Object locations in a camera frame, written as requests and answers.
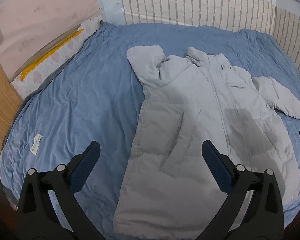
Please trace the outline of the floral mattress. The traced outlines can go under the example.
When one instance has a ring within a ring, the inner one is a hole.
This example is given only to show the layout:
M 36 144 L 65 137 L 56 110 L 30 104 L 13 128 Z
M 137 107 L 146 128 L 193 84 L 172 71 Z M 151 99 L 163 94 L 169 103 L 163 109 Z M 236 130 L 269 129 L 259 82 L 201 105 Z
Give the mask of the floral mattress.
M 82 47 L 84 41 L 100 28 L 102 17 L 97 16 L 83 22 L 79 29 L 66 35 L 42 56 L 32 60 L 12 81 L 12 86 L 22 99 L 38 89 L 43 81 L 57 70 Z

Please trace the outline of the pale blue plastic sheet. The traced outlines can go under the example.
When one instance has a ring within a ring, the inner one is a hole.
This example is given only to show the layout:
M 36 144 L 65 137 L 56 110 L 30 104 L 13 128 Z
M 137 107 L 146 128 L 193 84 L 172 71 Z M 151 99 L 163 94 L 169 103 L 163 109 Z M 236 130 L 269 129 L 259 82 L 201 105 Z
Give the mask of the pale blue plastic sheet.
M 125 16 L 121 0 L 97 0 L 102 20 L 114 25 L 125 25 Z

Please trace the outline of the blue bed sheet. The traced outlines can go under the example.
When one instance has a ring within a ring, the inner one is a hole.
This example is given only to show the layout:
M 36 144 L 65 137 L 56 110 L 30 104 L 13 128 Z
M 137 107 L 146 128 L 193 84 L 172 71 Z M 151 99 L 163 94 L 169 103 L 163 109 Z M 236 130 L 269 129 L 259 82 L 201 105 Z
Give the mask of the blue bed sheet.
M 166 56 L 185 57 L 189 47 L 223 54 L 252 77 L 272 77 L 300 101 L 300 74 L 268 34 L 243 29 L 187 27 L 162 23 L 102 23 L 79 52 L 51 74 L 22 103 L 0 154 L 0 181 L 14 204 L 19 202 L 26 172 L 67 163 L 96 141 L 101 156 L 76 199 L 107 239 L 140 239 L 116 233 L 113 218 L 144 102 L 142 84 L 127 59 L 135 46 L 160 46 Z M 280 112 L 300 172 L 300 120 Z M 30 152 L 41 134 L 36 155 Z M 283 204 L 285 224 L 300 210 L 300 191 Z

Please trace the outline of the light grey down jacket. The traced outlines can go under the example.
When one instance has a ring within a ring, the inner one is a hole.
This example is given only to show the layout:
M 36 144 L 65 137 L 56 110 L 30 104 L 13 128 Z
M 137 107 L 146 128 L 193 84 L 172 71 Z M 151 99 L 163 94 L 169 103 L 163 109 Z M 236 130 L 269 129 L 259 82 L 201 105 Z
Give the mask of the light grey down jacket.
M 272 77 L 252 77 L 223 54 L 189 47 L 185 57 L 135 46 L 127 59 L 145 95 L 113 218 L 116 233 L 140 239 L 194 239 L 226 195 L 202 144 L 247 169 L 274 171 L 283 204 L 300 172 L 280 112 L 300 120 L 300 101 Z

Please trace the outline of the white fabric care label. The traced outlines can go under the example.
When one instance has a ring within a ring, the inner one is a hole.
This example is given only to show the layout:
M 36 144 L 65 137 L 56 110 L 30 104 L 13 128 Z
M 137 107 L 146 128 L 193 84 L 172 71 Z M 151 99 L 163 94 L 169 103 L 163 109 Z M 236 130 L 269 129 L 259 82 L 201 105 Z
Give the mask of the white fabric care label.
M 34 136 L 34 140 L 33 140 L 33 144 L 32 146 L 30 147 L 30 152 L 34 155 L 37 154 L 38 152 L 38 149 L 39 149 L 39 144 L 40 144 L 40 140 L 42 139 L 42 135 L 41 134 L 36 134 Z

